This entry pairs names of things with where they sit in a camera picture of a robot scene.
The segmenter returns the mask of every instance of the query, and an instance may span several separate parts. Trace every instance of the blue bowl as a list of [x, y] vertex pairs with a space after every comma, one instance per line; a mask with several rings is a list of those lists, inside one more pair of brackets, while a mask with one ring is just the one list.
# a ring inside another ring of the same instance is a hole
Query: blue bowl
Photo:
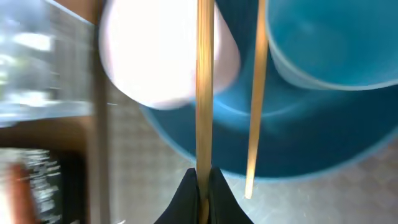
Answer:
[[312, 89], [398, 84], [398, 1], [269, 0], [269, 43], [279, 73]]
[[[236, 83], [215, 96], [212, 163], [244, 176], [248, 153], [256, 0], [217, 1], [242, 58]], [[289, 179], [367, 156], [394, 136], [398, 87], [369, 91], [306, 90], [267, 68], [256, 177]], [[161, 111], [141, 107], [178, 152], [195, 158], [195, 104]]]

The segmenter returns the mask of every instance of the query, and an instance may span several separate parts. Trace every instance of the white object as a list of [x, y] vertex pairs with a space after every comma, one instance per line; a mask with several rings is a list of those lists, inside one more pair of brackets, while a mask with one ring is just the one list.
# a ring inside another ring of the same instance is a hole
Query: white object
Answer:
[[[215, 6], [214, 91], [240, 69], [236, 42]], [[196, 0], [113, 0], [101, 21], [99, 44], [112, 82], [139, 103], [174, 109], [195, 97]]]

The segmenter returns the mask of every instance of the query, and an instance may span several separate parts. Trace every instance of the blue tray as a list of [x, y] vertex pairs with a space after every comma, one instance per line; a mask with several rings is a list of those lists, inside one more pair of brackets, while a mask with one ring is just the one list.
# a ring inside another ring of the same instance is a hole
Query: blue tray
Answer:
[[[215, 96], [212, 164], [246, 175], [256, 0], [219, 0], [238, 45], [242, 68], [236, 83]], [[159, 111], [141, 107], [159, 134], [178, 152], [195, 158], [195, 104]], [[269, 55], [257, 179], [319, 174], [362, 159], [398, 131], [398, 87], [369, 91], [304, 90], [286, 83]]]

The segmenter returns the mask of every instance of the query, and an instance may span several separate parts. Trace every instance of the wooden stick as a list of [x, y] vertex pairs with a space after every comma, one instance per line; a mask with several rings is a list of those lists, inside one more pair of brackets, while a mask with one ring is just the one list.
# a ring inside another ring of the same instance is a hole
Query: wooden stick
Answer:
[[213, 41], [214, 0], [198, 0], [197, 70], [196, 70], [196, 139], [197, 178], [201, 208], [199, 223], [207, 223], [208, 182], [211, 170], [213, 126]]
[[249, 134], [248, 169], [244, 196], [251, 198], [254, 172], [256, 170], [257, 148], [261, 124], [262, 99], [266, 82], [268, 39], [266, 35], [266, 1], [259, 0], [257, 16], [256, 54], [254, 57], [254, 77], [251, 98], [251, 117]]

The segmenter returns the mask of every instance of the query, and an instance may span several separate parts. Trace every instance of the blue plate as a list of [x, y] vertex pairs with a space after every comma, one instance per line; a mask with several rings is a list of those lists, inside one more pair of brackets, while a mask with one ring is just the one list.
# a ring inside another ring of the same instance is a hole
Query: blue plate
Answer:
[[[244, 176], [248, 153], [257, 1], [217, 1], [242, 58], [236, 83], [215, 96], [212, 163]], [[178, 152], [195, 157], [195, 105], [160, 111], [141, 107]], [[256, 177], [289, 179], [363, 158], [398, 127], [398, 87], [369, 91], [296, 88], [269, 56]]]

